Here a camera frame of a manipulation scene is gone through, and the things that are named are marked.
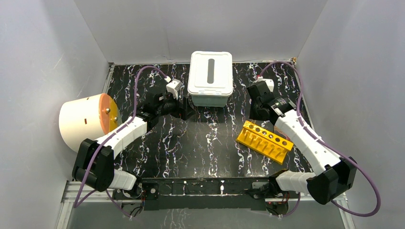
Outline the white bin lid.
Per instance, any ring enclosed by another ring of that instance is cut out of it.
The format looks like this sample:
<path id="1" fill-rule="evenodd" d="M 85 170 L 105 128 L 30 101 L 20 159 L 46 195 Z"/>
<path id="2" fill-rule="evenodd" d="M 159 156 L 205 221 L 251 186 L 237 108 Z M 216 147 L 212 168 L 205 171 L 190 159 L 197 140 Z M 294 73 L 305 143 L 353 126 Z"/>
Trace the white bin lid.
<path id="1" fill-rule="evenodd" d="M 189 94 L 230 96 L 233 92 L 232 63 L 229 52 L 194 51 L 190 62 Z"/>

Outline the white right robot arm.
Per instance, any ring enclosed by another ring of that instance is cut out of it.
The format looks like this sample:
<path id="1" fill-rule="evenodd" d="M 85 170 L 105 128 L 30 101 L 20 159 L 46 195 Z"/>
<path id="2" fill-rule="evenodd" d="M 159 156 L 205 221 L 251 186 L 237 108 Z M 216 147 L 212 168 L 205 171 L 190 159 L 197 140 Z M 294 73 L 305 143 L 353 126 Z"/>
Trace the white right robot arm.
<path id="1" fill-rule="evenodd" d="M 312 168 L 311 173 L 286 170 L 273 174 L 269 179 L 272 196 L 280 198 L 287 191 L 300 192 L 325 205 L 352 188 L 357 172 L 352 157 L 345 159 L 323 146 L 293 101 L 285 96 L 275 97 L 263 81 L 250 85 L 247 91 L 251 98 L 250 119 L 269 121 L 281 130 Z"/>

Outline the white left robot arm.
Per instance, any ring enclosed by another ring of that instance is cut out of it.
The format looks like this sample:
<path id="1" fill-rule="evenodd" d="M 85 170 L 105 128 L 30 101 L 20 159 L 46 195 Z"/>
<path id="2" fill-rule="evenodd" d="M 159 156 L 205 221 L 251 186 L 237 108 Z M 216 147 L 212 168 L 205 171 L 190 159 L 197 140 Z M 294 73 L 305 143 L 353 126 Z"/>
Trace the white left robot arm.
<path id="1" fill-rule="evenodd" d="M 88 186 L 97 192 L 120 189 L 130 198 L 140 197 L 143 191 L 140 178 L 116 169 L 115 158 L 156 126 L 160 117 L 171 115 L 187 120 L 194 114 L 187 98 L 178 99 L 169 92 L 155 94 L 137 105 L 133 115 L 113 131 L 96 140 L 83 140 L 72 170 L 73 179 L 81 182 L 77 196 Z"/>

